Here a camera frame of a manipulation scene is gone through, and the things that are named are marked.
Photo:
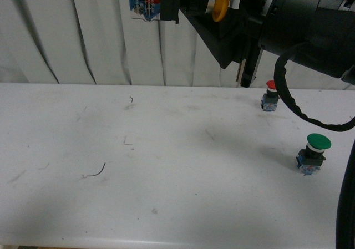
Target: yellow ring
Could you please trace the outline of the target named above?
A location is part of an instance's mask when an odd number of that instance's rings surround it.
[[[213,21],[220,22],[227,13],[230,0],[216,0],[213,7]]]

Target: scuff mark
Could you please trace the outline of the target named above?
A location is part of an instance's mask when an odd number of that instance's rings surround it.
[[[125,106],[124,110],[130,110],[130,109],[134,108],[135,106],[136,106],[136,104]]]
[[[127,143],[126,143],[126,139],[127,139],[127,136],[124,137],[124,141],[123,141],[123,144],[124,144],[124,145],[133,145],[133,144],[127,144]]]
[[[45,170],[49,166],[49,163],[45,167],[40,167],[38,170]]]
[[[26,172],[27,170],[22,171],[19,175],[17,175],[16,177],[14,177],[13,179],[9,180],[8,184],[11,184],[15,181],[17,181],[18,179],[20,179],[20,177]]]
[[[207,133],[207,135],[214,141],[216,138],[216,135],[212,135],[207,129],[205,130],[205,132]]]

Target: wire scrap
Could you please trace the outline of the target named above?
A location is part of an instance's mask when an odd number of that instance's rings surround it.
[[[95,175],[83,175],[83,177],[86,178],[86,177],[95,177],[95,176],[98,176],[98,175],[104,170],[105,165],[106,165],[106,163],[104,163],[104,165],[103,165],[103,167],[102,167],[102,169],[100,170],[99,173],[97,173],[97,174],[95,174]]]

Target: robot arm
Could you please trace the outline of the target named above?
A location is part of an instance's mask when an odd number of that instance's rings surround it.
[[[178,21],[180,9],[222,68],[240,63],[238,81],[249,87],[263,50],[281,55],[308,42],[296,63],[355,84],[355,0],[241,0],[221,21],[214,0],[161,0],[161,20]]]

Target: black cable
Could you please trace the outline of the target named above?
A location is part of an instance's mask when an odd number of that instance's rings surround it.
[[[296,101],[294,98],[291,96],[291,93],[287,87],[286,83],[286,68],[285,65],[289,59],[294,57],[300,49],[305,48],[308,46],[308,42],[303,42],[297,45],[294,45],[293,47],[289,48],[286,50],[284,53],[282,53],[279,58],[277,59],[275,63],[275,72],[273,74],[273,79],[275,81],[275,86],[278,92],[278,95],[282,99],[282,101],[285,103],[288,108],[295,113],[297,116],[299,116],[301,119],[315,124],[319,127],[325,128],[327,130],[331,131],[348,131],[351,128],[355,127],[355,117],[352,118],[349,122],[344,123],[344,124],[324,124],[319,120],[309,118],[306,114],[304,114],[300,107],[296,105]]]
[[[354,249],[355,238],[355,141],[339,196],[336,249]]]

